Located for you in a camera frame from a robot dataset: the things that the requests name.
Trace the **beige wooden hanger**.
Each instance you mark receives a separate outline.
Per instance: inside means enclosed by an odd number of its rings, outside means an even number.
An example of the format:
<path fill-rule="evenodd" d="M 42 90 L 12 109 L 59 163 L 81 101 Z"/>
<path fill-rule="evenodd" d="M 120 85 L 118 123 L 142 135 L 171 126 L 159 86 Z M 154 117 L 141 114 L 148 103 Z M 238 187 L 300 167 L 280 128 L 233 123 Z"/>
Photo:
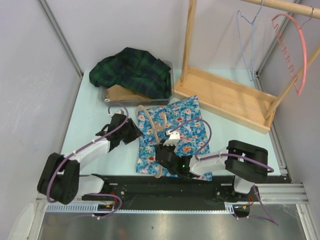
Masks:
<path fill-rule="evenodd" d="M 160 139 L 158 136 L 158 130 L 162 131 L 166 128 L 166 124 L 167 124 L 167 116 L 164 112 L 160 113 L 160 117 L 163 120 L 163 125 L 161 125 L 160 123 L 154 123 L 151 115 L 149 114 L 148 110 L 143 106 L 143 105 L 138 105 L 136 110 L 135 110 L 135 115 L 138 117 L 139 112 L 143 111 L 145 113 L 145 115 L 147 116 L 150 124 L 151 124 L 151 130 L 153 132 L 153 135 L 155 136 L 155 140 L 156 143 L 159 144 L 160 143 Z"/>

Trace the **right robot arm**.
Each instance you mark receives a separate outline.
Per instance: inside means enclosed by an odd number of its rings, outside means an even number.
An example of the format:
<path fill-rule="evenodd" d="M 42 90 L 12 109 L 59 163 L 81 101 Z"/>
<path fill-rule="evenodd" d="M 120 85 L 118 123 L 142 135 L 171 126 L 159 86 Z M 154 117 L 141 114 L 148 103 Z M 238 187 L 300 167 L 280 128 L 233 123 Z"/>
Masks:
<path fill-rule="evenodd" d="M 236 203 L 246 199 L 252 187 L 267 180 L 274 170 L 268 166 L 268 151 L 264 148 L 238 140 L 230 140 L 228 146 L 216 153 L 195 157 L 177 155 L 175 145 L 162 140 L 154 146 L 155 161 L 170 174 L 180 178 L 193 179 L 204 174 L 227 171 L 234 174 L 231 187 L 215 190 L 217 202 Z"/>

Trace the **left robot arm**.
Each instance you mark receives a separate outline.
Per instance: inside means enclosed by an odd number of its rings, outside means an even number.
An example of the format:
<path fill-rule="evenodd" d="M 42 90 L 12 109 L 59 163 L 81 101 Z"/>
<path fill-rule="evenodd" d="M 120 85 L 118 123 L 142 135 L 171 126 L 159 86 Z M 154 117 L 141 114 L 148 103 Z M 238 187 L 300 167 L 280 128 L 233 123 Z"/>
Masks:
<path fill-rule="evenodd" d="M 105 200 L 111 188 L 101 176 L 94 173 L 80 176 L 80 172 L 121 142 L 129 144 L 143 133 L 131 118 L 123 113 L 115 113 L 95 137 L 80 149 L 68 154 L 52 153 L 48 156 L 37 184 L 37 191 L 46 196 L 49 203 L 59 202 L 67 205 L 75 197 L 94 194 Z"/>

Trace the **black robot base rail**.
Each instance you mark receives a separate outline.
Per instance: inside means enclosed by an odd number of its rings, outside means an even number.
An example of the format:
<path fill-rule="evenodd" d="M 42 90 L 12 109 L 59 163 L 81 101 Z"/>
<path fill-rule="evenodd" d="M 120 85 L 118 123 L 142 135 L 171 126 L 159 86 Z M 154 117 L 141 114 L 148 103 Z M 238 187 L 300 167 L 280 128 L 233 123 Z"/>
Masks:
<path fill-rule="evenodd" d="M 233 176 L 218 176 L 212 181 L 180 177 L 102 176 L 104 185 L 98 195 L 86 194 L 83 201 L 111 201 L 122 210 L 209 212 L 225 210 L 226 204 L 245 205 L 248 210 L 258 200 L 254 191 L 247 194 L 234 190 Z"/>

